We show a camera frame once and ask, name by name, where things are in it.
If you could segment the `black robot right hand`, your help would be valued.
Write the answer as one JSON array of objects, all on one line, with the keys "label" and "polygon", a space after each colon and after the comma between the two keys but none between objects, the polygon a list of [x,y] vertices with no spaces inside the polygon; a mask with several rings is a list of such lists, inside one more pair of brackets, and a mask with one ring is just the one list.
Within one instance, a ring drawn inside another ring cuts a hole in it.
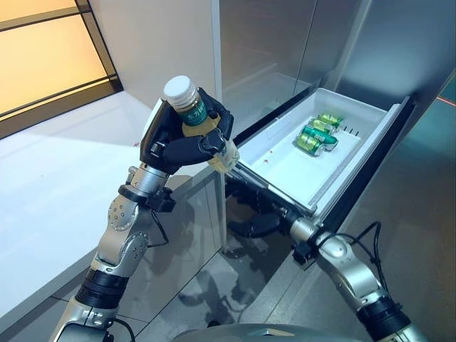
[{"label": "black robot right hand", "polygon": [[260,238],[277,231],[289,234],[292,224],[301,216],[287,201],[265,192],[238,196],[237,201],[256,212],[244,222],[231,222],[228,227],[237,235],[247,238]]}]

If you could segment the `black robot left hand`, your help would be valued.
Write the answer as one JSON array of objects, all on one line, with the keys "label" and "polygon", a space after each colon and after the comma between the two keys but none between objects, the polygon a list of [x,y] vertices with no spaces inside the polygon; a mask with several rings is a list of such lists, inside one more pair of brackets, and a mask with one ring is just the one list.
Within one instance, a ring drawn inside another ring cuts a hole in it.
[{"label": "black robot left hand", "polygon": [[219,122],[206,136],[184,136],[182,119],[172,106],[159,99],[154,117],[140,142],[140,161],[173,175],[182,166],[211,160],[221,152],[232,134],[233,115],[203,88],[197,89],[210,115],[217,114]]}]

